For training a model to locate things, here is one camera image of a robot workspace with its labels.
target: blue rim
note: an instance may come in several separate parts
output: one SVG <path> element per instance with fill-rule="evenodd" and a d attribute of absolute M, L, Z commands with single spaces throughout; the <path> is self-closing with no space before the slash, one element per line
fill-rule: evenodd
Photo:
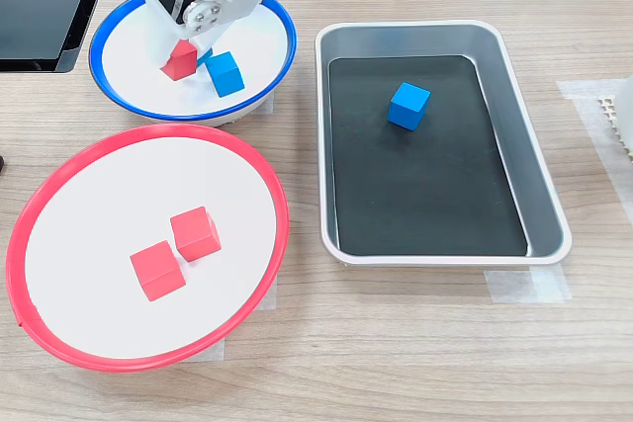
<path fill-rule="evenodd" d="M 246 101 L 239 103 L 236 106 L 232 106 L 221 111 L 215 111 L 213 113 L 198 114 L 195 116 L 168 116 L 144 111 L 143 109 L 134 107 L 132 104 L 128 103 L 125 99 L 117 94 L 117 92 L 110 85 L 108 78 L 106 77 L 106 73 L 103 69 L 103 62 L 101 61 L 103 56 L 103 48 L 106 44 L 106 41 L 108 40 L 108 37 L 110 36 L 110 33 L 131 11 L 137 9 L 144 3 L 145 0 L 127 0 L 115 10 L 113 10 L 112 13 L 108 17 L 106 17 L 106 20 L 104 20 L 97 29 L 97 32 L 95 33 L 94 37 L 92 38 L 92 42 L 90 43 L 90 52 L 88 53 L 90 72 L 92 73 L 92 77 L 97 83 L 97 86 L 99 86 L 99 89 L 101 89 L 101 91 L 103 91 L 106 96 L 108 96 L 119 106 L 135 114 L 139 114 L 147 118 L 159 119 L 162 121 L 182 122 L 204 121 L 207 119 L 217 119 L 221 118 L 222 116 L 227 116 L 259 101 L 268 93 L 270 93 L 273 89 L 275 89 L 275 87 L 281 82 L 281 80 L 284 79 L 284 76 L 286 76 L 286 73 L 288 73 L 288 71 L 290 70 L 290 66 L 293 64 L 293 60 L 295 59 L 295 53 L 297 52 L 297 31 L 295 30 L 295 24 L 293 24 L 290 15 L 288 15 L 286 9 L 284 9 L 284 7 L 279 2 L 277 2 L 277 0 L 262 0 L 261 5 L 270 9 L 280 18 L 280 20 L 284 24 L 284 28 L 286 29 L 286 34 L 288 35 L 288 52 L 286 53 L 284 66 L 272 83 L 270 83 L 263 91 L 259 92 L 252 98 L 247 99 Z"/>

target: blue cube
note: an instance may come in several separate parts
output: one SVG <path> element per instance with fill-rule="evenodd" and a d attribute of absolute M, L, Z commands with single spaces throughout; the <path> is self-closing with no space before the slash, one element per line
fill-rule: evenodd
<path fill-rule="evenodd" d="M 430 96 L 431 93 L 424 89 L 403 83 L 389 107 L 389 122 L 415 130 L 424 117 Z"/>
<path fill-rule="evenodd" d="M 216 86 L 218 96 L 221 98 L 244 89 L 244 80 L 241 77 L 237 63 L 235 63 L 233 55 L 228 51 L 218 56 L 206 58 L 204 63 Z"/>

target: white plate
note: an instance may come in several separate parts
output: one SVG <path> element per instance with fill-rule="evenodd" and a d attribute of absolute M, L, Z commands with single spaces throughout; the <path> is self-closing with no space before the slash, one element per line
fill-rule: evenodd
<path fill-rule="evenodd" d="M 102 359 L 160 366 L 170 352 L 191 356 L 224 336 L 210 334 L 241 321 L 274 280 L 280 244 L 285 248 L 279 239 L 287 235 L 280 191 L 261 155 L 208 127 L 141 127 L 93 145 L 43 184 L 16 225 L 9 274 L 22 270 L 38 314 L 23 326 L 40 318 L 71 353 L 86 355 L 86 367 Z M 212 215 L 223 249 L 187 263 L 169 219 L 200 206 Z M 29 214 L 37 215 L 32 226 Z M 149 301 L 130 256 L 163 240 L 187 284 Z M 28 243 L 23 259 L 21 241 Z M 16 296 L 15 279 L 10 284 L 20 320 L 24 295 Z M 105 369 L 122 368 L 112 364 Z"/>

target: white plastic object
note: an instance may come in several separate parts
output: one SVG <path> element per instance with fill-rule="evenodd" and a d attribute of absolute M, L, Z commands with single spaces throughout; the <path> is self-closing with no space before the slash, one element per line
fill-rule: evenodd
<path fill-rule="evenodd" d="M 152 25 L 146 27 L 150 56 L 162 66 L 179 39 L 189 40 L 198 49 L 199 57 L 202 56 L 232 22 L 250 15 L 261 0 L 199 0 L 192 4 L 182 25 L 171 18 L 158 0 L 145 2 L 156 14 Z"/>
<path fill-rule="evenodd" d="M 614 107 L 620 138 L 629 150 L 633 150 L 633 76 L 615 96 Z"/>

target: tape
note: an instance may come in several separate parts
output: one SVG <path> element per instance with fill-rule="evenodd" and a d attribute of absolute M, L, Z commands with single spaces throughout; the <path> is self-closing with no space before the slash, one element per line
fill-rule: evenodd
<path fill-rule="evenodd" d="M 253 114 L 260 116 L 268 116 L 269 114 L 273 114 L 275 109 L 275 93 L 271 92 L 266 101 L 260 104 L 257 109 L 253 111 Z"/>
<path fill-rule="evenodd" d="M 633 223 L 633 166 L 600 102 L 615 96 L 625 81 L 559 81 L 558 87 L 565 99 L 574 103 L 626 216 Z"/>
<path fill-rule="evenodd" d="M 560 303 L 569 300 L 560 264 L 527 271 L 484 271 L 493 303 Z"/>
<path fill-rule="evenodd" d="M 257 310 L 274 310 L 277 308 L 277 278 L 275 278 L 272 286 L 268 289 L 268 292 L 264 298 L 259 302 L 255 311 Z M 224 361 L 225 360 L 225 338 L 220 340 L 214 346 L 207 348 L 205 351 L 201 351 L 197 355 L 187 358 L 184 363 L 207 363 L 209 361 Z"/>

